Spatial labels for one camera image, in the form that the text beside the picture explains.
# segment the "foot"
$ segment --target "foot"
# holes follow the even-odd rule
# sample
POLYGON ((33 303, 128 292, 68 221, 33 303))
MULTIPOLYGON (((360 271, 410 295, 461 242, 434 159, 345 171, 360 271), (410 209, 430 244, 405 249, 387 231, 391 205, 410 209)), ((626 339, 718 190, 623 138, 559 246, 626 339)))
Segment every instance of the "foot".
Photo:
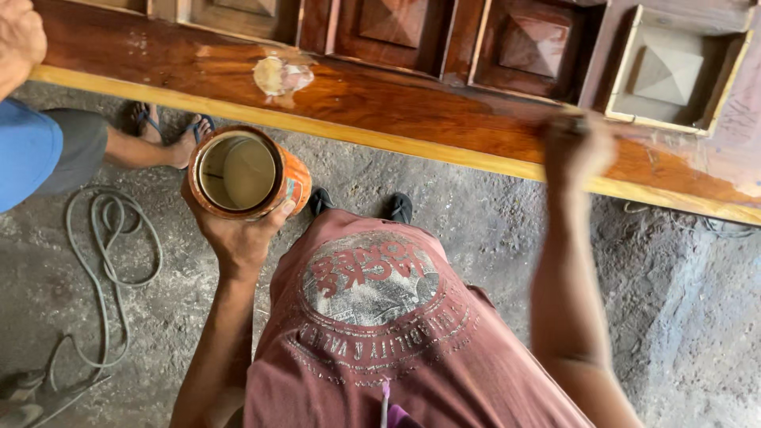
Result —
POLYGON ((404 193, 395 193, 389 203, 388 219, 408 225, 412 221, 412 201, 404 193))
MULTIPOLYGON (((203 138, 206 134, 212 131, 212 126, 208 120, 201 118, 200 114, 196 114, 193 117, 191 125, 200 123, 198 126, 198 135, 203 138)), ((174 144, 169 146, 169 149, 173 152, 172 158, 174 159, 171 166, 177 169, 187 168, 190 163, 190 153, 196 147, 198 142, 196 141, 196 134, 193 132, 193 128, 189 128, 184 133, 180 134, 180 138, 177 139, 174 144)))
POLYGON ((328 209, 336 208, 336 205, 330 200, 328 191, 322 187, 318 187, 312 197, 309 198, 309 209, 312 211, 315 217, 328 209))
MULTIPOLYGON (((132 120, 138 121, 143 111, 148 111, 148 117, 153 119, 158 125, 158 107, 153 103, 135 103, 135 111, 132 113, 132 120)), ((158 132, 148 119, 143 119, 138 125, 138 137, 153 144, 161 144, 161 133, 158 132)))

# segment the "man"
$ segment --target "man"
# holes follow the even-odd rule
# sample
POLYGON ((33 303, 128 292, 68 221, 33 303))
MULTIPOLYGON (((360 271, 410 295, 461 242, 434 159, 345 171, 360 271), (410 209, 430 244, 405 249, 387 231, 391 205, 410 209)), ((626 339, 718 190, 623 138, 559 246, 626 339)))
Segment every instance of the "man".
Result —
POLYGON ((0 212, 29 195, 66 193, 87 183, 100 163, 125 168, 169 165, 185 168, 199 136, 211 123, 196 115, 193 124, 163 146, 154 104, 138 103, 139 136, 114 129, 99 114, 74 109, 41 113, 6 97, 42 62, 47 39, 30 0, 0 0, 0 212))
POLYGON ((250 363, 253 297, 293 203, 258 222, 183 195, 219 259, 219 284, 171 426, 642 426, 611 364, 584 183, 612 163, 601 118, 560 117, 546 143, 549 227, 531 289, 529 352, 436 238, 310 200, 310 228, 279 261, 250 363))

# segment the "maroon t-shirt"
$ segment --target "maroon t-shirt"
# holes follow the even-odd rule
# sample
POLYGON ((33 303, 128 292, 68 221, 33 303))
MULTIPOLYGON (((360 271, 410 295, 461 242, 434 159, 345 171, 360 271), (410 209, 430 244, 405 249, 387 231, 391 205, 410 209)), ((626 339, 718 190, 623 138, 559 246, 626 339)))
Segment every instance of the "maroon t-shirt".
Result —
POLYGON ((328 210, 270 298, 246 427, 380 426, 385 379, 427 427, 592 426, 420 228, 328 210))

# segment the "hand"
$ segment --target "hand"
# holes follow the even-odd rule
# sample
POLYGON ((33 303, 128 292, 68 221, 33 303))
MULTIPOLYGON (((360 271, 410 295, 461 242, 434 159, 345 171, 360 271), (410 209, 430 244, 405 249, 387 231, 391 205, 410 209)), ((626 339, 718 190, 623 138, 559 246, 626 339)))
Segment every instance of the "hand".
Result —
POLYGON ((201 233, 217 254, 220 274, 229 275, 231 279, 246 280, 259 274, 267 258, 269 241, 296 207, 295 202, 287 200, 256 222, 227 220, 203 209, 193 197, 187 177, 181 193, 201 233))
POLYGON ((550 120, 542 140, 547 183, 556 190, 583 190, 616 159, 616 140, 597 113, 560 114, 550 120))
POLYGON ((31 0, 0 0, 0 100, 45 59, 47 38, 31 0))

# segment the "black shoe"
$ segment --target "black shoe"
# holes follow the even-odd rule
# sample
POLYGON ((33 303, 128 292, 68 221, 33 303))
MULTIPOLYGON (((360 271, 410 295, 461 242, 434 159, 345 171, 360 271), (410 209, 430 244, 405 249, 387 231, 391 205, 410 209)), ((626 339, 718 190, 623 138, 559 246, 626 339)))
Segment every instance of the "black shoe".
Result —
POLYGON ((412 201, 404 193, 391 197, 389 220, 408 225, 412 221, 412 201))
POLYGON ((318 187, 312 193, 312 197, 309 198, 309 209, 312 210, 312 214, 317 217, 326 209, 336 208, 333 201, 330 200, 328 191, 322 187, 318 187))

